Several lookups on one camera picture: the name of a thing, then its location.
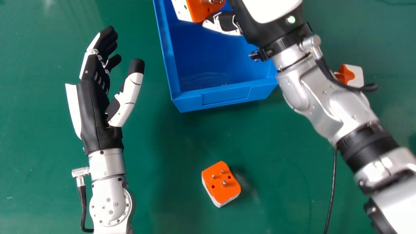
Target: green surface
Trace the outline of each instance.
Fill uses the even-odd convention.
[[[416,6],[403,3],[416,1],[306,0],[305,14],[333,69],[360,65],[367,82],[380,84],[368,95],[373,109],[401,145],[416,150]],[[169,98],[152,0],[0,0],[1,233],[81,233],[71,170],[88,161],[64,83],[77,82],[85,48],[108,25],[124,58],[111,94],[130,59],[146,61],[123,130],[136,233],[322,232],[332,148],[278,88],[267,100],[180,114]],[[221,209],[200,178],[219,160],[243,187]],[[352,173],[341,160],[338,169],[329,232],[373,233]]]

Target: green light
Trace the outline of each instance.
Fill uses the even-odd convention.
[[[294,24],[294,23],[296,22],[296,18],[295,18],[293,15],[291,15],[291,16],[289,16],[289,17],[287,18],[287,21],[288,21],[290,24]]]

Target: black clamp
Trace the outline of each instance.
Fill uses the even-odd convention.
[[[312,35],[312,29],[309,23],[304,23],[302,26],[293,30],[289,34],[279,38],[264,48],[259,48],[249,54],[249,57],[254,61],[261,60],[262,62],[267,61],[271,57],[284,51],[294,44],[301,43],[305,38]]]

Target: black cable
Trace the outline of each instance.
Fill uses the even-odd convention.
[[[329,199],[328,215],[327,222],[325,224],[324,234],[327,234],[329,221],[331,220],[332,204],[334,203],[334,193],[335,193],[335,175],[337,174],[337,148],[334,149],[334,168],[332,169],[332,188],[331,188],[331,198]]]
[[[322,73],[325,75],[325,77],[331,81],[332,83],[345,88],[349,91],[352,92],[372,92],[375,91],[379,86],[377,84],[371,83],[371,84],[367,84],[364,85],[363,87],[357,88],[357,87],[352,87],[352,86],[348,86],[344,83],[339,82],[337,79],[334,78],[332,72],[329,70],[329,67],[327,65],[327,63],[325,62],[324,57],[315,60],[316,65],[319,67],[319,69],[322,71]]]
[[[81,230],[83,232],[93,233],[94,229],[85,228],[85,218],[87,216],[87,192],[85,190],[85,185],[78,187],[79,199],[81,201]]]

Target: blue plastic box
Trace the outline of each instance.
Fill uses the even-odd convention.
[[[254,62],[248,55],[257,48],[242,36],[179,21],[171,1],[154,0],[154,7],[171,99],[180,112],[270,95],[277,86],[277,71],[271,61]]]

